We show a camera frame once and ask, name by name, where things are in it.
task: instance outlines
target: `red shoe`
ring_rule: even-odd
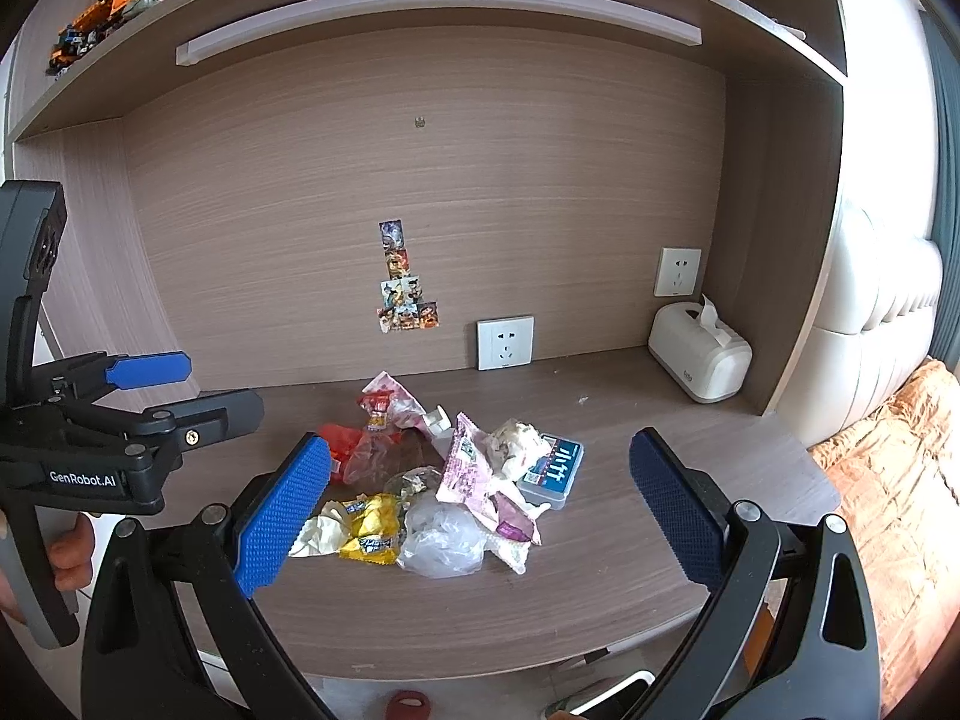
[[[430,699],[415,690],[401,690],[390,699],[383,720],[428,720],[429,717]]]

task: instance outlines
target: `white tissue dispenser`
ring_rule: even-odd
[[[740,389],[754,353],[704,300],[703,306],[671,303],[656,312],[647,347],[686,394],[698,403],[716,403]]]

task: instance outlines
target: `small sticker on wall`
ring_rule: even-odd
[[[388,276],[387,281],[380,282],[382,305],[376,310],[380,330],[391,333],[437,327],[440,324],[437,304],[424,300],[421,279],[410,274],[403,223],[398,218],[381,221],[380,243]]]

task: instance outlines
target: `wooden desk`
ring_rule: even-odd
[[[463,410],[482,428],[516,416],[584,442],[576,485],[561,512],[541,517],[544,546],[531,551],[522,577],[490,555],[478,573],[450,580],[335,556],[287,560],[256,603],[304,673],[411,680],[508,671],[652,634],[690,615],[704,589],[685,581],[627,471],[630,438],[647,425],[731,500],[750,498],[771,517],[813,523],[840,501],[776,415],[751,415],[739,398],[693,403],[644,348],[403,381],[425,408]],[[185,522],[205,504],[232,501],[323,421],[357,423],[363,384],[263,389],[261,429],[188,455],[152,524]],[[211,649],[196,608],[184,605],[198,646]]]

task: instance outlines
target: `yellow snack package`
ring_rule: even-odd
[[[400,552],[400,500],[395,495],[379,493],[361,496],[344,503],[350,516],[350,539],[341,547],[340,557],[348,560],[391,565]]]

